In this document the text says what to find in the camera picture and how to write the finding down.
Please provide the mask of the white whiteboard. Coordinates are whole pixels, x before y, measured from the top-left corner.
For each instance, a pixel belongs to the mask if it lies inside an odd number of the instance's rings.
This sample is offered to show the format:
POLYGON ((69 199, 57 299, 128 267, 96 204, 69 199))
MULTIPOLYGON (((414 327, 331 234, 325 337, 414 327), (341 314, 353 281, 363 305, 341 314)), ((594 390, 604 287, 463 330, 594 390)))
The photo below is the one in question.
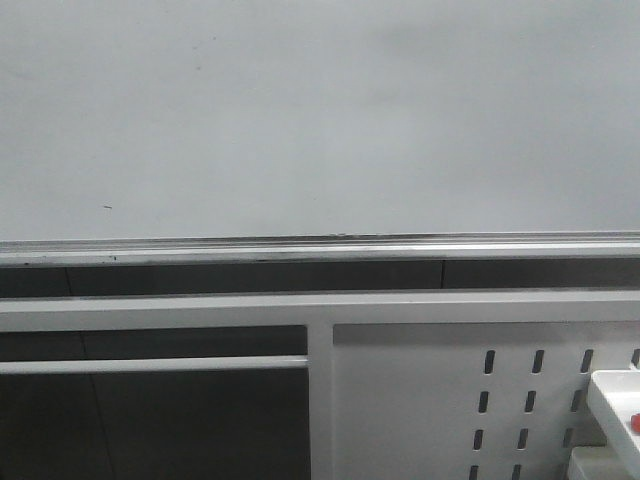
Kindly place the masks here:
POLYGON ((632 232, 635 1, 5 1, 5 241, 632 232))

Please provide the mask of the white perforated metal panel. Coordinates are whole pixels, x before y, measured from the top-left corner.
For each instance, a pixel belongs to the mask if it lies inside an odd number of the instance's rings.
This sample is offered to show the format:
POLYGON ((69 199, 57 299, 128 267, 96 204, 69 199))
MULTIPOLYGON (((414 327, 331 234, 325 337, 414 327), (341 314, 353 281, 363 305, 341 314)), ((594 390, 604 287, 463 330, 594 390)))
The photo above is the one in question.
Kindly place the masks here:
POLYGON ((605 442, 593 371, 638 356, 635 322, 334 330, 338 479, 562 479, 605 442))

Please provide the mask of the white plastic bin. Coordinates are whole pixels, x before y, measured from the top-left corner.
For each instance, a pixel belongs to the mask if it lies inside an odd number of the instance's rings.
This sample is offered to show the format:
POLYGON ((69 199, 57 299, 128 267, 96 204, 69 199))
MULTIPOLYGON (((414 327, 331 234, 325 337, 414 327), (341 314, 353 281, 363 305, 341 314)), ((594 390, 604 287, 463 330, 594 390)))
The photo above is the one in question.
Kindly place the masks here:
POLYGON ((639 413, 639 371, 597 370, 591 374, 587 405, 627 473, 639 478, 639 434, 632 416, 639 413))
POLYGON ((632 480, 614 450, 609 447, 576 447, 567 470, 569 480, 632 480))

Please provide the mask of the lower white plastic bin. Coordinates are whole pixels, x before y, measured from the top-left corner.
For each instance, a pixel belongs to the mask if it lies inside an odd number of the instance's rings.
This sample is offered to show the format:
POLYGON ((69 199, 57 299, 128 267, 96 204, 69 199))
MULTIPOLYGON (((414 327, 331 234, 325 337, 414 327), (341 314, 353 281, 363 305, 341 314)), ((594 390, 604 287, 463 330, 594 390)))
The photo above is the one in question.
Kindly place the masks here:
POLYGON ((576 447, 567 470, 569 480, 632 480, 614 450, 609 447, 576 447))

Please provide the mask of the small red object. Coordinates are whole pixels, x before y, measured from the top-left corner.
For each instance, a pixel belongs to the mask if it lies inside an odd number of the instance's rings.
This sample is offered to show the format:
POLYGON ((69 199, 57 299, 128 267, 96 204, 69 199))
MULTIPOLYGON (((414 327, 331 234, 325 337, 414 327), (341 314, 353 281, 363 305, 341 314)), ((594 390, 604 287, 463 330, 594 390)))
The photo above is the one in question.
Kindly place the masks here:
POLYGON ((630 417, 630 429, 636 434, 640 433, 640 414, 636 413, 630 417))

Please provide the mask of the aluminium whiteboard tray rail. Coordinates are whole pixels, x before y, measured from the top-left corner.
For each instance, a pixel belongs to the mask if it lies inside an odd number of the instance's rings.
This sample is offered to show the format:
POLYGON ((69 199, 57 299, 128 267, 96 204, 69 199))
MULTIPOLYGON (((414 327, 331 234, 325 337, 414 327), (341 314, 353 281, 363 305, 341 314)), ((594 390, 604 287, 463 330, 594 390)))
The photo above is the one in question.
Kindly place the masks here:
POLYGON ((4 267, 614 258, 639 255, 637 232, 328 235, 4 241, 4 267))

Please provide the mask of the white metal frame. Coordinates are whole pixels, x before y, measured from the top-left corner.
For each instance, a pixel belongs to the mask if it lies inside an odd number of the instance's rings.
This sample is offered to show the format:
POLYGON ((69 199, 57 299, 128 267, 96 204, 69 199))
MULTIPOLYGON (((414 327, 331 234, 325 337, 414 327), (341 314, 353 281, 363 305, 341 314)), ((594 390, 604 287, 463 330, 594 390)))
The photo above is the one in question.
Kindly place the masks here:
POLYGON ((304 325, 308 334, 311 476, 334 476, 333 328, 337 324, 638 321, 636 290, 496 290, 364 294, 4 300, 2 332, 304 325))

